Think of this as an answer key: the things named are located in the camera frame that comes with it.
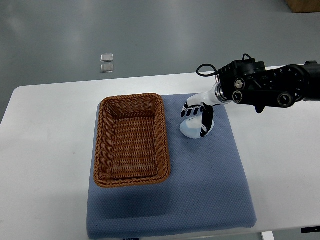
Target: black cable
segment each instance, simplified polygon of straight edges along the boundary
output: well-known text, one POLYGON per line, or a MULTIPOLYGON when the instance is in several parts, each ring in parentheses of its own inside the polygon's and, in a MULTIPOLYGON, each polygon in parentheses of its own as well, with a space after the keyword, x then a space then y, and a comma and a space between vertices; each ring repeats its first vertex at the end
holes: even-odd
POLYGON ((252 59, 252 57, 249 54, 245 53, 245 54, 243 54, 242 61, 245 60, 245 57, 248 57, 249 59, 252 59))
POLYGON ((212 76, 214 76, 214 75, 218 75, 218 71, 217 71, 217 69, 216 69, 216 67, 215 66, 213 66, 212 64, 202 64, 202 65, 200 65, 197 69, 196 69, 196 74, 198 74, 199 76, 201 76, 201 77, 212 77, 212 76), (210 73, 210 74, 202 74, 202 73, 200 73, 199 72, 199 70, 201 69, 201 68, 203 68, 203 67, 211 67, 213 70, 214 70, 214 72, 213 73, 210 73))

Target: small square tile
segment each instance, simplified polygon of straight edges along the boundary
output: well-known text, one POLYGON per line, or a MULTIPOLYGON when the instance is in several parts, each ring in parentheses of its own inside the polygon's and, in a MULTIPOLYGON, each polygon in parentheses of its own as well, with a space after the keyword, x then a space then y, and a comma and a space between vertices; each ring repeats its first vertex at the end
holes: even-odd
POLYGON ((114 55, 112 53, 104 53, 101 55, 100 62, 112 62, 114 60, 114 55))
POLYGON ((113 71, 114 71, 114 64, 113 63, 101 64, 100 73, 112 73, 113 71))

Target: brown woven basket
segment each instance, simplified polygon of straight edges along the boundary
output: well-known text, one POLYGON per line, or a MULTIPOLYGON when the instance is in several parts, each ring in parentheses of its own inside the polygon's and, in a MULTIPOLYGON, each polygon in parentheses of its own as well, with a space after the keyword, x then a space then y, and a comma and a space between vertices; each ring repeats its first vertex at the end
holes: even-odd
POLYGON ((102 188, 157 184, 170 175, 164 103, 158 94, 112 96, 99 108, 93 179, 102 188))

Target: cardboard box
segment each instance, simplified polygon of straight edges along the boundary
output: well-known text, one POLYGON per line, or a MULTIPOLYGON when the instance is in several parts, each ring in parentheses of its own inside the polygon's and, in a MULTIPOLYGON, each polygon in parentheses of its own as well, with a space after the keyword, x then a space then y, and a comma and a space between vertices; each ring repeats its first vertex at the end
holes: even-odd
POLYGON ((294 14, 320 13, 320 0, 285 0, 294 14))

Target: blue cushion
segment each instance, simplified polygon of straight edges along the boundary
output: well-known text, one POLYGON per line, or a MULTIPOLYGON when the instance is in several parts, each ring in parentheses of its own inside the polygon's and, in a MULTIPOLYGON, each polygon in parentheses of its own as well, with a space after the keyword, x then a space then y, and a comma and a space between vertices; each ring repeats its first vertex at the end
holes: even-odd
POLYGON ((100 188, 93 180, 97 125, 87 206, 90 239, 139 238, 252 228, 257 221, 247 178, 224 106, 214 107, 214 129, 201 139, 179 130, 192 94, 162 96, 171 175, 163 183, 100 188))

